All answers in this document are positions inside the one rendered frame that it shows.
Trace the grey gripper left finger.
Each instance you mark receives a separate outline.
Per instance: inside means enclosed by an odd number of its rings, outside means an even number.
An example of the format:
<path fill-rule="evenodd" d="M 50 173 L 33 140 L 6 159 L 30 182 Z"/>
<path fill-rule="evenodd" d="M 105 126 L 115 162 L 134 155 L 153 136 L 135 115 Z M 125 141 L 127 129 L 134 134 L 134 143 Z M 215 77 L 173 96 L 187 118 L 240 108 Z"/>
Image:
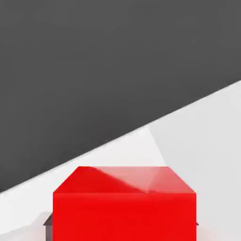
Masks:
<path fill-rule="evenodd" d="M 11 241 L 53 241 L 52 213 L 42 212 L 28 226 L 15 231 Z"/>

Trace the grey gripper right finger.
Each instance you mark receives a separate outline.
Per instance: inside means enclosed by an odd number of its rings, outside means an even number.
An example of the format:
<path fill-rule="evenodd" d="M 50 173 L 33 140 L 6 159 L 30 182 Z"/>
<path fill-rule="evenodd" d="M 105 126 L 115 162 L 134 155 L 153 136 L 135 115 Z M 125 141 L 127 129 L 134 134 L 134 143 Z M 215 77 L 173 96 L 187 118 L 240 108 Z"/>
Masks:
<path fill-rule="evenodd" d="M 217 229 L 197 222 L 197 241 L 226 241 L 225 236 Z"/>

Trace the small red cube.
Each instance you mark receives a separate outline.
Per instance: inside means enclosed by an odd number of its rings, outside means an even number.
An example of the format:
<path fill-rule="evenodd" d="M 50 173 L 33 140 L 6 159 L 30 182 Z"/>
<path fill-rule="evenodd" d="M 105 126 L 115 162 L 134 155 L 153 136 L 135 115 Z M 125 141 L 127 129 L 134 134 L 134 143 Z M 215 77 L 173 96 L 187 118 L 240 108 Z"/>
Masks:
<path fill-rule="evenodd" d="M 196 200 L 169 167 L 78 167 L 53 193 L 53 241 L 197 241 Z"/>

